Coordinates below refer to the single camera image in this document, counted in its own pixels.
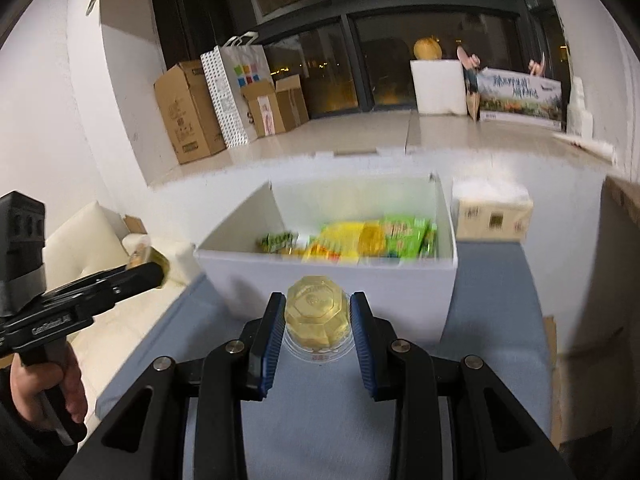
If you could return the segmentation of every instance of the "gray cloth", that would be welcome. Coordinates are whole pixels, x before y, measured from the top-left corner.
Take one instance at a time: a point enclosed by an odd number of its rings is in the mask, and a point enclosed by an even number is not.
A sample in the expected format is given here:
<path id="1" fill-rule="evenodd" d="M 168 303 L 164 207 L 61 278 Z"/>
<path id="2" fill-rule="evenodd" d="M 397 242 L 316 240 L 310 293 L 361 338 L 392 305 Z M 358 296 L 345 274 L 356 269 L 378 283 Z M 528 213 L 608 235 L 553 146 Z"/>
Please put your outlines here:
<path id="1" fill-rule="evenodd" d="M 548 434 L 550 368 L 540 304 L 519 244 L 458 244 L 459 266 L 449 317 L 433 354 L 482 356 Z M 231 317 L 204 277 L 192 283 L 136 348 L 98 398 L 104 418 L 148 364 L 204 357 L 235 338 L 244 320 Z M 193 478 L 192 402 L 184 478 Z M 263 402 L 242 404 L 249 478 L 385 479 L 394 404 L 367 396 L 355 351 L 324 365 L 280 353 Z"/>

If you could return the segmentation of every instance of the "screw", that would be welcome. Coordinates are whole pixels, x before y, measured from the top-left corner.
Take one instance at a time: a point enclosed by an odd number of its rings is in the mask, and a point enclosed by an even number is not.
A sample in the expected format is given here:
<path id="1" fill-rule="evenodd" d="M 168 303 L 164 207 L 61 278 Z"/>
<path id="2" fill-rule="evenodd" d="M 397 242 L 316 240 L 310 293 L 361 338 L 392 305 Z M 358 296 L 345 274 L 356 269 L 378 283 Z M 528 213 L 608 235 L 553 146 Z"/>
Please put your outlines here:
<path id="1" fill-rule="evenodd" d="M 230 354 L 239 354 L 242 350 L 244 350 L 244 343 L 239 339 L 234 339 L 233 341 L 229 341 L 225 350 Z"/>
<path id="2" fill-rule="evenodd" d="M 169 366 L 174 363 L 174 360 L 170 357 L 159 357 L 154 361 L 154 370 L 158 372 L 162 372 L 163 370 L 167 370 Z"/>
<path id="3" fill-rule="evenodd" d="M 411 343 L 409 343 L 408 341 L 405 341 L 404 339 L 396 339 L 391 343 L 391 349 L 394 352 L 398 352 L 399 354 L 404 354 L 405 352 L 408 352 L 410 348 L 411 348 Z"/>
<path id="4" fill-rule="evenodd" d="M 465 357 L 465 365 L 467 368 L 471 368 L 472 370 L 479 370 L 482 368 L 484 361 L 479 358 L 477 355 L 468 355 Z"/>

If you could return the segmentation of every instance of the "snack bag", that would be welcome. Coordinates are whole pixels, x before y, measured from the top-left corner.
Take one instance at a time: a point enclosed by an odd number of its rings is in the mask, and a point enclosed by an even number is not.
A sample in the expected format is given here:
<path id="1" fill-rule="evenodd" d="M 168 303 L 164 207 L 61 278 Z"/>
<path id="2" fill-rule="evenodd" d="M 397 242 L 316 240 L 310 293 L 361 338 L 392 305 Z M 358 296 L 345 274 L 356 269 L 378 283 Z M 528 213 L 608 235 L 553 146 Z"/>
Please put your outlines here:
<path id="1" fill-rule="evenodd" d="M 263 253 L 276 254 L 283 249 L 294 247 L 297 239 L 298 233 L 290 231 L 277 234 L 270 233 L 258 240 L 258 246 Z"/>
<path id="2" fill-rule="evenodd" d="M 381 256 L 385 247 L 384 231 L 376 222 L 336 222 L 322 229 L 305 257 L 357 262 L 361 256 Z"/>
<path id="3" fill-rule="evenodd" d="M 298 246 L 285 247 L 284 249 L 278 251 L 278 254 L 281 254 L 282 256 L 291 256 L 292 258 L 303 258 L 305 256 L 305 253 L 306 248 Z"/>
<path id="4" fill-rule="evenodd" d="M 435 258 L 437 256 L 436 251 L 436 236 L 438 234 L 438 225 L 432 222 L 427 228 L 427 232 L 424 234 L 422 240 L 422 247 L 420 248 L 421 258 Z"/>
<path id="5" fill-rule="evenodd" d="M 385 216 L 382 227 L 389 258 L 417 258 L 427 230 L 425 218 L 413 216 Z"/>

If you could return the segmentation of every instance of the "tissue box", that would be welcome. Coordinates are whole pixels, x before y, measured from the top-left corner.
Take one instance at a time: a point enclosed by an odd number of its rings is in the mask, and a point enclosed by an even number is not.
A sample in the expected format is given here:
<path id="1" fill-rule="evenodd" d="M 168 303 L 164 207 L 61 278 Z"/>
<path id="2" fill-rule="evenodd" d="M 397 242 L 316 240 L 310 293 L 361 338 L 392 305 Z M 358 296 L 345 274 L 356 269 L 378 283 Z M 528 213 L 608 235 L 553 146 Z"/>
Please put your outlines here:
<path id="1" fill-rule="evenodd" d="M 468 180 L 453 185 L 456 240 L 524 240 L 533 213 L 527 190 L 511 182 Z"/>

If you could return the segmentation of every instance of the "yellow liquid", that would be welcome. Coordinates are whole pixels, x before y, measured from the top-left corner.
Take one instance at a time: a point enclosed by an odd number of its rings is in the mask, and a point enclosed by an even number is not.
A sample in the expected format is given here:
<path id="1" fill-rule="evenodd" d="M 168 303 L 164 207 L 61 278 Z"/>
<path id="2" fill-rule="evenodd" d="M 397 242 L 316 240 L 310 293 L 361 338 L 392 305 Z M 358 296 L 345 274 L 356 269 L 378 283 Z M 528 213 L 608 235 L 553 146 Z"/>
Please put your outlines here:
<path id="1" fill-rule="evenodd" d="M 305 276 L 287 292 L 287 330 L 300 346 L 313 351 L 333 349 L 349 335 L 349 301 L 325 276 Z"/>

